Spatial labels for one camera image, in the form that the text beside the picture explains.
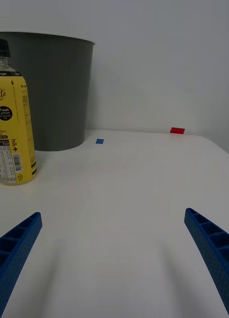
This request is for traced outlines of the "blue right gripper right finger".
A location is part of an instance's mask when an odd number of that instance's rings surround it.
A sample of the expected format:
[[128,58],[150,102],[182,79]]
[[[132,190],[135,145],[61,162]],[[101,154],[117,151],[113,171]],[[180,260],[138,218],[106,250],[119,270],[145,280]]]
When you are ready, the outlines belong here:
[[229,315],[229,234],[191,208],[185,211],[184,223]]

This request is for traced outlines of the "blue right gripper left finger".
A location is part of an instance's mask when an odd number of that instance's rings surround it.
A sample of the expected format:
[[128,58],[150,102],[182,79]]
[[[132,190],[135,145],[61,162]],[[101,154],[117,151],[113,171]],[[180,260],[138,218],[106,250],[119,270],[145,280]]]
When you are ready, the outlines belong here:
[[0,317],[41,229],[36,212],[0,238]]

